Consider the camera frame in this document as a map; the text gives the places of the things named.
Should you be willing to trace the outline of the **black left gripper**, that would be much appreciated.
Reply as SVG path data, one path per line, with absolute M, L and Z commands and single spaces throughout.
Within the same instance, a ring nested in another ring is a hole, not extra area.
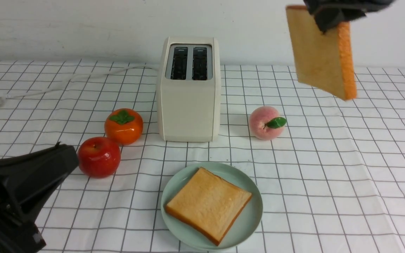
M 78 164 L 75 148 L 61 143 L 0 159 L 0 253 L 37 253 L 46 246 L 36 220 Z

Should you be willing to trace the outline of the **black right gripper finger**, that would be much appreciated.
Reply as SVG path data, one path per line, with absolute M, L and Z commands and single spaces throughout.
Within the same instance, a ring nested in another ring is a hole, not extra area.
M 366 16 L 365 12 L 361 9 L 352 8 L 318 8 L 311 14 L 322 33 L 336 28 L 343 22 L 361 19 Z

